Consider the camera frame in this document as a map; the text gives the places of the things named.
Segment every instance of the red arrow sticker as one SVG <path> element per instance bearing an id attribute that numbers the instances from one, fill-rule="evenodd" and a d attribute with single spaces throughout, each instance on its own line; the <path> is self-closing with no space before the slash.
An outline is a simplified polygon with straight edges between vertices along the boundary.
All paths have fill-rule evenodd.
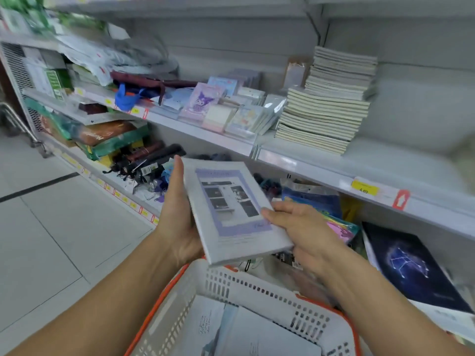
<path id="1" fill-rule="evenodd" d="M 411 191 L 399 190 L 398 195 L 394 199 L 394 203 L 392 204 L 392 207 L 398 210 L 404 210 L 404 208 L 406 207 L 407 201 L 409 200 L 409 197 L 411 197 Z"/>

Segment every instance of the green box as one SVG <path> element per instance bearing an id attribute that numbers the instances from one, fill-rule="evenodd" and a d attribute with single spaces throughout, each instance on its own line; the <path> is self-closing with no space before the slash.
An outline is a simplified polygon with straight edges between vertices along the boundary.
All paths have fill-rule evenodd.
<path id="1" fill-rule="evenodd" d="M 55 97 L 64 101 L 68 96 L 66 89 L 72 89 L 73 84 L 67 69 L 45 69 L 48 81 L 53 89 Z"/>

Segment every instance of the constellation design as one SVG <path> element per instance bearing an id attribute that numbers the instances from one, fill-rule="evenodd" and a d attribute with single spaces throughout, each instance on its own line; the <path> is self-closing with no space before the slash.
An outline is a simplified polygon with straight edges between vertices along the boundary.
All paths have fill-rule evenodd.
<path id="1" fill-rule="evenodd" d="M 406 276 L 404 276 L 404 268 L 415 269 L 423 274 L 426 279 L 429 278 L 429 269 L 426 263 L 418 257 L 411 256 L 407 252 L 402 251 L 400 247 L 391 252 L 389 261 L 391 262 L 392 268 L 398 270 L 403 279 L 406 278 Z"/>

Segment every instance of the person's left hand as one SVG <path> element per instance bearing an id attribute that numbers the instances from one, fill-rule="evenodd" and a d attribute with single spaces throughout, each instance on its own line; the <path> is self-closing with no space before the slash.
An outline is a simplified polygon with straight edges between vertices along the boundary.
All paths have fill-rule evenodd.
<path id="1" fill-rule="evenodd" d="M 183 185 L 183 161 L 180 156 L 175 156 L 165 203 L 153 233 L 166 244 L 164 246 L 169 247 L 171 256 L 179 267 L 203 255 L 203 247 Z"/>

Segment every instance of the black notebook cover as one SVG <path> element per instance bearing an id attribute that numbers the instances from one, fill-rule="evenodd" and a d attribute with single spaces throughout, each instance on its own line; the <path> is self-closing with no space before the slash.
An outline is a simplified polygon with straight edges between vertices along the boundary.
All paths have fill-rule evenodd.
<path id="1" fill-rule="evenodd" d="M 473 313 L 416 235 L 363 222 L 383 275 L 408 299 Z"/>

